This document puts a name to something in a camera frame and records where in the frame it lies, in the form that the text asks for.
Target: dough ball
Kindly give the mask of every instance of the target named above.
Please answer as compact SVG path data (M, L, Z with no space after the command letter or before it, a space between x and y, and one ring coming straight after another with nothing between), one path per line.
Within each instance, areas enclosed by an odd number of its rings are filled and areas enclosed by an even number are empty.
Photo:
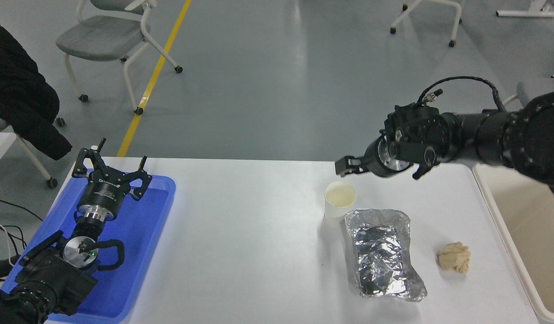
M469 270L469 246L463 246L461 242L447 244L437 252L439 265L444 270L456 270L467 273Z

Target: chair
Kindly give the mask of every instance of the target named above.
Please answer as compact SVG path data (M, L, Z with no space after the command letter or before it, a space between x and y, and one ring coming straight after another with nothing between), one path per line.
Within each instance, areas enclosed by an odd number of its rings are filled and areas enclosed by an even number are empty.
M55 119L55 123L58 126L64 126L65 121L62 118ZM4 131L9 124L4 121L3 119L0 119L0 131ZM30 149L27 146L27 143L23 140L20 135L17 135L17 143L23 148L24 152L27 154L28 158L30 158L31 162L35 165L35 167L38 169L38 171L41 173L41 175L45 178L45 184L49 188L55 188L57 187L57 179L53 178L49 172L47 172L47 169L41 164L39 159L30 151Z
M82 12L87 0L79 0L77 5L77 21L79 24L72 27L59 38L56 44L61 51L65 52L65 67L69 73L69 78L73 83L75 94L80 101L88 101L88 96L83 94L81 87L77 83L73 68L69 63L69 57L79 57L89 61L114 61L120 59L125 62L123 66L123 76L129 92L129 99L133 106L133 112L137 115L143 113L143 109L138 107L133 94L133 87L129 79L129 65L139 57L139 55L149 45L153 45L169 61L175 72L181 73L183 68L179 66L162 47L149 34L149 14L151 9L156 7L155 0L90 0L91 3L100 10L112 10L121 12L131 12L141 16L141 21L117 18L112 16L93 16L83 20ZM139 43L144 43L130 57L127 53Z
M463 10L463 6L465 5L465 0L461 2L461 4L458 4L458 2L454 2L451 0L431 0L433 2L438 2L439 4L444 4L448 6L455 7L456 13L455 13L455 20L454 20L454 28L451 32L451 41L450 41L450 47L455 46L456 43L456 37L457 37L457 30L459 27L459 24L462 22L461 19L461 12ZM399 17L391 24L390 32L392 34L395 34L397 32L397 25L401 22L401 20L405 19L415 9L423 0L415 0L411 6L408 6L407 4L403 4L403 13L399 15Z

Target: gray floor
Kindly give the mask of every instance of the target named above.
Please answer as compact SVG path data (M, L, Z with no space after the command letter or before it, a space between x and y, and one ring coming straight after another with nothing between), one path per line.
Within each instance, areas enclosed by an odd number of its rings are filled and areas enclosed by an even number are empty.
M160 0L154 10L151 32L162 45L183 3ZM81 103L54 45L76 23L76 4L0 0L0 22L57 90L59 115L67 121L61 133L75 149L106 137L102 154L114 156L132 118L121 63L74 59L90 98ZM185 70L179 75L164 66L127 156L333 161L362 154L395 104L415 101L440 78L487 78L506 98L520 80L554 74L554 20L495 16L497 9L528 6L526 0L468 1L451 49L454 9L441 4L421 4L390 35L398 1L194 0L170 51ZM95 12L89 5L84 16ZM137 98L157 59L148 49L131 68ZM442 111L493 107L483 84L454 81L442 88L435 104ZM58 162L37 153L62 181L75 149ZM46 215L57 189L46 189L37 175L14 145L0 162L0 199ZM39 224L1 204L0 220L19 224L29 237ZM0 235L0 258L4 247Z

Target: yellow floor line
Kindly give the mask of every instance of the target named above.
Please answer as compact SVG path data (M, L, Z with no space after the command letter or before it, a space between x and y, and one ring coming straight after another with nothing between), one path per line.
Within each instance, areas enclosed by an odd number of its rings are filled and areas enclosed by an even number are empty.
M169 34L167 43L165 43L165 46L163 47L166 53L169 52L169 50L171 49L171 46L173 45L173 42L175 41L175 37L177 36L179 27L181 26L183 18L185 17L185 13L187 12L187 9L189 8L190 4L191 4L191 0L185 0L185 4L183 4L183 8L181 9L181 12L177 17L177 20L173 25L173 29L171 30L171 33ZM164 62L165 62L165 57L161 55L159 57L159 61L157 61L157 65L155 66L155 69L153 70L153 74L149 79L147 88L145 88L145 92L143 93L143 98L141 98L141 101L139 102L139 107L141 107L143 110L145 110L145 107L147 106L147 101L149 101L149 97L151 97L151 92L153 92L153 88L155 87L155 83L157 82L157 78L159 77L161 69L163 68ZM135 131L137 130L137 126L139 125L139 121L141 121L141 116L143 115L133 116L133 119L131 120L131 124L129 125L129 129L127 129L127 133L125 133L123 142L121 142L121 147L117 152L117 156L123 157L125 156L125 154L127 154L127 150L131 145L131 141L133 140L133 136L135 135Z

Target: aluminum foil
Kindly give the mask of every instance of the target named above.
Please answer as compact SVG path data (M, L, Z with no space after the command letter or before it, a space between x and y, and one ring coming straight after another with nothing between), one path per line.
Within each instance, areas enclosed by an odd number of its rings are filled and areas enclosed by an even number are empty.
M355 282L361 296L395 296L419 302L427 296L409 258L409 217L393 209L358 209L345 215L353 245Z

